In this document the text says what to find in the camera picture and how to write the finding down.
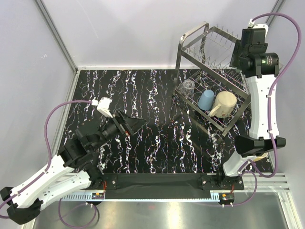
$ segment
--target dish rack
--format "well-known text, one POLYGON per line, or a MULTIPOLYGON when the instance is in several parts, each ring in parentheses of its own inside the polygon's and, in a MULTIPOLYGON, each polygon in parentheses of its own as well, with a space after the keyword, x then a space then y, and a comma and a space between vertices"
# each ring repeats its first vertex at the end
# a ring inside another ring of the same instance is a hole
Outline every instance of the dish rack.
POLYGON ((233 33, 229 34, 223 28, 220 29, 217 26, 209 28, 209 23, 204 22, 185 33, 178 45, 177 75, 174 78, 175 90, 173 96, 178 96, 184 100, 192 109, 217 127, 222 132, 222 136, 226 136, 251 103, 248 85, 244 76, 240 71, 229 67, 237 38, 238 36, 234 37, 233 33), (199 30, 203 30, 203 33, 187 45, 184 45, 184 41, 199 30), (194 93, 190 96, 182 94, 178 89, 182 83, 179 81, 182 56, 200 68, 200 70, 187 78, 195 84, 194 93), (215 95, 220 91, 229 91, 236 96, 237 104, 227 118, 209 117, 209 111, 201 110, 198 107, 199 98, 207 89, 214 91, 215 95))

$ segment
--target cable clip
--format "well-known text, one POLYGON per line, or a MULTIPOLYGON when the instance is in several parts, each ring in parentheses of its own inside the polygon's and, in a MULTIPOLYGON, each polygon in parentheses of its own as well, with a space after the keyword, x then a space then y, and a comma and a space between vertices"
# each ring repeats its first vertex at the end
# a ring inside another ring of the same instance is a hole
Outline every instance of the cable clip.
POLYGON ((255 21, 252 21, 253 18, 250 19, 249 23, 248 23, 248 27, 249 28, 253 28, 255 21))
POLYGON ((99 104, 99 101, 96 99, 92 100, 92 106, 97 106, 99 104))
POLYGON ((20 196, 20 193, 19 193, 19 191, 17 191, 17 192, 12 192, 12 193, 11 193, 11 196, 12 196, 12 195, 20 196))

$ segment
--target aluminum frame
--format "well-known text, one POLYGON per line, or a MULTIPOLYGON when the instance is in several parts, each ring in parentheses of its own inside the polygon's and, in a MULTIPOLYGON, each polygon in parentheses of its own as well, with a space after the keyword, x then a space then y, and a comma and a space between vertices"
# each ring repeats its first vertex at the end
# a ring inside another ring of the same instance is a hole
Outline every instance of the aluminum frame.
POLYGON ((52 33, 59 49, 61 50, 63 56, 65 57, 68 65, 70 66, 70 68, 72 69, 73 73, 77 72, 77 66, 74 63, 74 60, 72 59, 71 55, 69 54, 69 51, 66 47, 66 45, 64 44, 59 32, 57 31, 57 28, 46 8, 46 6, 43 3, 43 0, 34 0, 34 2, 37 5, 37 8, 39 9, 40 13, 42 14, 47 26, 50 29, 50 32, 52 33))

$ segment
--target black mount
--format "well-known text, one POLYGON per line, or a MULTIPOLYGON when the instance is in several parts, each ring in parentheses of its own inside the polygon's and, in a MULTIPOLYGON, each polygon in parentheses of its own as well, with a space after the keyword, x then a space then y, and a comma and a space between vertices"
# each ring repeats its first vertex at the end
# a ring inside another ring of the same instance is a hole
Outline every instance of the black mount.
POLYGON ((246 78, 280 72, 279 59, 276 53, 266 53, 268 43, 265 43, 266 30, 243 29, 241 40, 234 46, 230 67, 242 70, 246 78))
MULTIPOLYGON (((283 137, 275 138, 276 148, 283 148, 286 145, 286 139, 283 137)), ((254 139, 249 136, 236 136, 234 141, 235 149, 242 157, 261 156, 266 152, 273 150, 271 139, 254 139)))
POLYGON ((133 135, 137 133, 147 121, 131 118, 122 111, 112 115, 104 126, 100 126, 99 119, 93 119, 86 126, 75 131, 76 136, 68 139, 58 151, 65 164, 72 168, 81 168, 90 176, 90 188, 98 188, 103 176, 98 169, 98 149, 117 135, 133 135))

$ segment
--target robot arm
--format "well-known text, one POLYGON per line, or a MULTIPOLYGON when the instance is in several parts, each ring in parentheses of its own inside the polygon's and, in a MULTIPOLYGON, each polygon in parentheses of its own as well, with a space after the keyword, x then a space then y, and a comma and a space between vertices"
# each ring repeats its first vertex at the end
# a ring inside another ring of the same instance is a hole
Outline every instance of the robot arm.
MULTIPOLYGON (((231 67, 242 70, 246 77, 251 95, 252 122, 249 136, 235 138, 235 152, 223 165, 224 175, 236 177, 245 162, 255 160, 266 152, 273 150, 268 131, 268 92, 279 74, 279 60, 276 53, 266 53, 268 44, 265 37, 268 32, 266 24, 254 26, 252 21, 243 29, 242 38, 235 43, 231 67)), ((274 87, 271 100, 272 134, 276 136, 277 148, 286 145, 286 139, 279 137, 276 122, 274 87)))
POLYGON ((3 201, 17 195, 8 202, 7 213, 10 219, 18 224, 24 224, 40 214, 48 205, 74 191, 92 188, 97 189, 103 181, 103 175, 98 169, 98 149, 117 135, 133 135, 146 124, 146 120, 131 118, 118 111, 112 114, 109 110, 110 100, 102 98, 99 102, 93 101, 97 110, 108 121, 100 126, 99 120, 93 119, 76 130, 76 136, 68 139, 52 158, 51 166, 47 172, 44 166, 24 183, 17 187, 5 187, 0 191, 3 201), (64 175, 79 169, 74 176, 56 183, 64 175), (44 173, 35 183, 25 191, 19 191, 32 182, 37 176, 44 173))

